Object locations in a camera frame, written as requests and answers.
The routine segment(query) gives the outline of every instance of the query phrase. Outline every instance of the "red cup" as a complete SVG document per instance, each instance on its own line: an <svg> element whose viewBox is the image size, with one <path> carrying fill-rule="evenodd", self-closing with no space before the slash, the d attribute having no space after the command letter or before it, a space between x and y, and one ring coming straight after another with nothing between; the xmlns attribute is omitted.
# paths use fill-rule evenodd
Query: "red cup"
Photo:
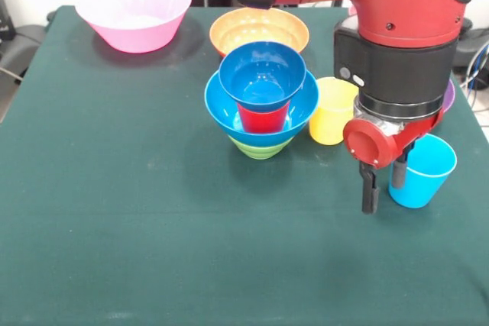
<svg viewBox="0 0 489 326"><path fill-rule="evenodd" d="M238 103L239 117L244 131L253 134L269 134L282 131L287 112L289 111L289 105L290 101L285 106L272 112L253 112Z"/></svg>

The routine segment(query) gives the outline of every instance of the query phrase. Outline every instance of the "cup rim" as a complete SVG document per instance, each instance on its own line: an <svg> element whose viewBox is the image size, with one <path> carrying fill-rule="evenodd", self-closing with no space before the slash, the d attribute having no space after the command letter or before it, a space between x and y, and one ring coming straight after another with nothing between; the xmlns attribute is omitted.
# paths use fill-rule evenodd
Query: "cup rim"
<svg viewBox="0 0 489 326"><path fill-rule="evenodd" d="M344 82L346 84L350 84L352 86L355 87L355 85L353 83L350 83L346 80L343 80L343 79L340 79L340 78L336 78L335 76L323 76L322 78L319 78L317 79L317 83L318 83L318 88L319 88L319 101L321 101L321 88L320 88L320 81L321 80L338 80L340 82ZM353 98L353 103L351 104L351 106L348 106L348 107L343 107L343 108L333 108L333 107L322 107L320 104L318 105L318 110L323 110L323 111L328 111L328 112L334 112L334 113L343 113L343 112L350 112L350 111L353 111L355 109L355 99L358 97L358 92L357 92L357 95Z"/></svg>
<svg viewBox="0 0 489 326"><path fill-rule="evenodd" d="M207 111L209 112L209 114L212 116L212 118L214 119L214 121L227 128L227 129L230 129L231 131L235 131L239 134L246 134L246 135L249 135L249 136L252 136L252 137L276 137L278 135L281 135L283 134L285 131L282 130L282 131L278 131L276 133L266 133L266 134L257 134L257 133L247 133L246 131L237 131L235 130L233 127L230 127L224 123L222 123L213 113L212 113L212 109L209 107L209 101L207 100L207 92L209 90L209 86L210 86L210 82L217 76L219 77L219 71L215 71L212 76L209 78L209 81L207 82L207 85L206 85L206 89L204 91L204 99L205 99L205 103L206 103L206 108L207 108ZM316 109L318 108L318 104L319 104L319 87L318 87L318 84L317 84L317 81L316 81L316 78L315 76L309 71L307 70L306 71L306 78L304 79L304 82L306 81L306 79L308 78L308 76L311 77L312 81L314 82L314 85L316 86L316 91L317 91L317 95L318 95L318 98L317 98L317 101L316 101L316 104L314 105L314 108L311 110L311 112L306 116L306 118L304 119L304 121L302 122L298 122L297 124L293 125L290 127L290 129L288 129L287 131L291 131L291 130L294 130L294 129L297 129L299 126L305 124L313 115L314 115L314 112L316 111Z"/></svg>
<svg viewBox="0 0 489 326"><path fill-rule="evenodd" d="M289 49L290 51L292 51L293 53L295 53L298 57L299 57L299 60L300 60L300 65L303 67L303 70L304 70L304 73L303 73L303 81L291 92L289 93L288 95L286 95L284 98L282 99L279 99L279 100L276 100L276 101L273 101L273 102L265 102L265 103L252 103L252 102L248 102L248 101L244 101L238 97L236 97L235 95L233 95L231 93L231 91L228 91L228 89L224 86L224 83L222 82L222 78L221 78L221 68L222 68L222 65L224 65L224 62L230 57L233 55L233 53L235 52L238 52L241 48L243 47L251 47L251 45L256 45L256 44L275 44L279 47L284 47L284 48L287 48ZM306 65L306 62L304 61L303 57L300 55L300 53L298 53L296 50L294 50L292 47L289 47L285 44L282 44L280 42L276 42L276 41L255 41L255 42L250 42L248 44L244 44L244 45L241 45L240 47L237 47L235 48L233 51L231 51L230 53L228 53L221 61L221 63L219 64L219 69L218 69L218 77L219 77L219 82L221 83L221 87L222 89L224 89L224 91L229 95L229 97L231 97L232 99L234 99L237 103L239 103L241 106L256 106L258 108L263 108L265 106L272 106L272 105L280 105L284 102L287 102L289 100L291 100L292 97L294 97L294 95L302 88L302 86L304 85L304 81L306 80L306 75L307 75L307 65Z"/></svg>
<svg viewBox="0 0 489 326"><path fill-rule="evenodd" d="M239 102L236 102L236 105L238 105L238 110L241 108L244 110L244 112L246 112L247 114L250 114L250 115L253 115L253 116L257 116L257 117L267 117L267 116L270 116L270 115L273 115L273 114L276 114L278 113L279 111L282 111L282 110L285 110L285 109L288 109L290 107L290 100L286 102L285 105L283 105L282 107L276 109L276 110L273 110L273 111L266 111L266 112L256 112L256 111L252 111L250 110L249 108L246 108L244 106L241 105L241 103Z"/></svg>
<svg viewBox="0 0 489 326"><path fill-rule="evenodd" d="M421 173L419 171L416 171L415 169L412 169L409 167L409 164L408 164L408 167L407 167L407 170L410 171L411 173L414 173L418 176L422 176L422 177L426 177L426 178L429 178L429 179L440 179L442 177L445 177L445 176L448 176L450 173L452 173L455 168L457 167L457 163L458 163L458 158L457 158L457 154L455 152L455 150L452 148L452 146L450 144L448 144L445 140L443 140L442 138L440 137L437 137L436 135L433 135L433 134L426 134L424 137L434 137L436 140L439 140L441 142L443 142L449 149L450 151L452 152L453 154L453 157L455 158L455 162L453 163L453 167L448 171L448 172L445 172L445 173L442 173L440 175L428 175L426 173Z"/></svg>

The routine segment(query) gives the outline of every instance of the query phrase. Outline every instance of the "purple bowl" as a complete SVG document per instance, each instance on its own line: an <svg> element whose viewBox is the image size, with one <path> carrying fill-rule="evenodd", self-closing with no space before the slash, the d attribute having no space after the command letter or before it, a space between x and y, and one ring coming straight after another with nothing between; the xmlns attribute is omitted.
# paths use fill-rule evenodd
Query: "purple bowl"
<svg viewBox="0 0 489 326"><path fill-rule="evenodd" d="M455 102L455 85L450 79L449 86L446 89L445 97L443 97L443 112L447 112Z"/></svg>

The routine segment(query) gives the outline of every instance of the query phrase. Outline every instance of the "yellow cup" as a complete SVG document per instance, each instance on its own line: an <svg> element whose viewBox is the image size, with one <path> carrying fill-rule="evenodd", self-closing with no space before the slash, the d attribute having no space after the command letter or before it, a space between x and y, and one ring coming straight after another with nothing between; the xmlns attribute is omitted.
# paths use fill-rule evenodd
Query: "yellow cup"
<svg viewBox="0 0 489 326"><path fill-rule="evenodd" d="M309 121L309 133L320 144L343 141L343 129L353 118L358 87L334 77L318 79L319 106Z"/></svg>

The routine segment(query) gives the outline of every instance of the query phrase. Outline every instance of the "green bowl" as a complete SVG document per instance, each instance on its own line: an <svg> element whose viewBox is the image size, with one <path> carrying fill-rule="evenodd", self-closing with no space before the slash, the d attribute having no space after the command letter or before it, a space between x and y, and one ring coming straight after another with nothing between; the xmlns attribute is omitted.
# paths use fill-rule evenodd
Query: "green bowl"
<svg viewBox="0 0 489 326"><path fill-rule="evenodd" d="M236 147L248 157L253 158L254 160L267 160L275 154L278 154L293 138L291 137L284 143L272 147L252 147L251 145L240 143L232 137L229 137L229 139L231 139L231 141L236 144Z"/></svg>

